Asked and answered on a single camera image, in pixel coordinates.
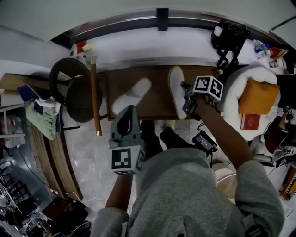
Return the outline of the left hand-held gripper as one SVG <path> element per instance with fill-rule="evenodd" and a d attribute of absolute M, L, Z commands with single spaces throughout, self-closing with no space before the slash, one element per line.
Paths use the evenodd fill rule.
<path fill-rule="evenodd" d="M 129 105 L 113 120 L 110 130 L 110 168 L 117 175 L 136 175 L 144 163 L 144 140 L 136 107 Z"/>

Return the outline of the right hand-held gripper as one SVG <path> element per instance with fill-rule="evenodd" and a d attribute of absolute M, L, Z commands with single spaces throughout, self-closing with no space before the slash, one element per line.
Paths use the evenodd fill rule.
<path fill-rule="evenodd" d="M 214 106 L 222 98 L 223 84 L 213 76 L 197 76 L 194 84 L 189 84 L 182 81 L 180 86 L 184 89 L 185 103 L 182 107 L 187 117 L 200 120 L 200 117 L 195 114 L 196 103 L 195 95 L 201 94 L 206 97 L 209 105 Z"/>

